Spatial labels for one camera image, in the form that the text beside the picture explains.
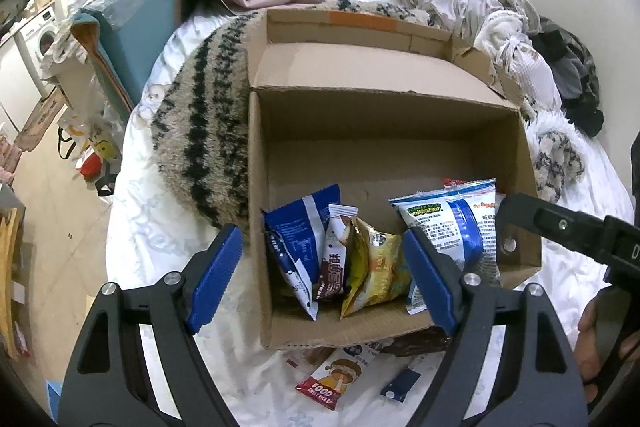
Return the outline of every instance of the snack bar wrapper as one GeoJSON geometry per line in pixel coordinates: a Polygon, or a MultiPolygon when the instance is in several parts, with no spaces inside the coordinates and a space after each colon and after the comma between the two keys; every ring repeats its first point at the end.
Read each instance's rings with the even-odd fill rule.
{"type": "Polygon", "coordinates": [[[342,302],[340,318],[404,294],[411,282],[401,235],[379,232],[359,217],[353,218],[353,225],[349,293],[342,302]]]}
{"type": "Polygon", "coordinates": [[[421,227],[440,253],[463,271],[499,284],[495,255],[495,180],[389,200],[409,226],[421,227]]]}
{"type": "Polygon", "coordinates": [[[355,206],[329,204],[329,226],[320,262],[317,300],[333,298],[343,292],[351,217],[357,215],[355,206]]]}
{"type": "Polygon", "coordinates": [[[339,347],[296,390],[332,411],[338,399],[376,358],[384,343],[339,347]]]}
{"type": "Polygon", "coordinates": [[[409,294],[406,296],[406,310],[409,315],[415,315],[423,312],[427,309],[427,305],[424,303],[420,289],[416,285],[415,281],[411,279],[411,286],[409,286],[409,294]]]}
{"type": "Polygon", "coordinates": [[[329,204],[340,203],[338,185],[318,190],[301,200],[265,212],[268,248],[278,261],[287,283],[309,316],[318,318],[313,285],[318,283],[329,204]]]}
{"type": "Polygon", "coordinates": [[[423,373],[436,369],[442,361],[441,353],[418,355],[403,369],[397,377],[382,388],[380,394],[391,400],[404,402],[407,394],[414,387],[423,373]]]}

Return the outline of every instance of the dark clothing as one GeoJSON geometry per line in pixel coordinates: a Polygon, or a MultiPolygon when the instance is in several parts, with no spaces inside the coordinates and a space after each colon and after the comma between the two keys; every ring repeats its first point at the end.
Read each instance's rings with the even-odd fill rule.
{"type": "Polygon", "coordinates": [[[551,67],[567,119],[587,136],[602,129],[600,86],[593,56],[578,37],[551,19],[540,17],[541,30],[530,35],[534,49],[551,67]]]}
{"type": "Polygon", "coordinates": [[[636,227],[640,227],[640,133],[631,146],[631,191],[636,198],[636,227]]]}

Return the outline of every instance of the blue gripper pad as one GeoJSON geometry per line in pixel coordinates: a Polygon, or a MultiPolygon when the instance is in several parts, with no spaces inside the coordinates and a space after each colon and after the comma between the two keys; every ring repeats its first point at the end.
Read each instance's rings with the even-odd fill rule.
{"type": "Polygon", "coordinates": [[[404,258],[434,324],[453,335],[462,320],[462,272],[455,261],[438,253],[427,235],[411,227],[402,238],[404,258]]]}
{"type": "Polygon", "coordinates": [[[186,277],[185,305],[191,311],[186,328],[192,335],[213,319],[241,254],[242,232],[234,225],[225,225],[210,247],[195,254],[182,271],[186,277]]]}

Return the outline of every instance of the red food wrapper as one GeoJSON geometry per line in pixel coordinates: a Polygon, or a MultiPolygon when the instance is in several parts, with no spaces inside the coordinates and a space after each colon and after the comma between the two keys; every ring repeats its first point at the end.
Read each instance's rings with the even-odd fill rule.
{"type": "Polygon", "coordinates": [[[462,180],[452,180],[451,178],[444,178],[442,180],[442,184],[445,186],[445,188],[449,188],[449,187],[457,187],[458,185],[464,185],[467,182],[462,181],[462,180]]]}
{"type": "Polygon", "coordinates": [[[338,399],[390,342],[339,347],[296,390],[332,411],[338,399]]]}

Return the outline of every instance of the cardboard box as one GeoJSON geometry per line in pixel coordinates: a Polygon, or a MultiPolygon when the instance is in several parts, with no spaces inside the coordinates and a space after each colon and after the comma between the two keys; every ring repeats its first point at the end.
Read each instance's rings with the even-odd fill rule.
{"type": "MultiPolygon", "coordinates": [[[[261,210],[338,183],[362,219],[402,233],[388,198],[440,188],[443,178],[495,177],[500,192],[535,196],[518,108],[486,85],[496,81],[491,61],[448,32],[323,10],[269,10],[247,49],[250,254],[263,345],[345,346],[431,326],[402,298],[342,320],[339,303],[321,303],[316,322],[297,302],[276,305],[261,210]]],[[[498,260],[509,288],[541,264],[540,239],[514,235],[518,249],[498,260]]]]}

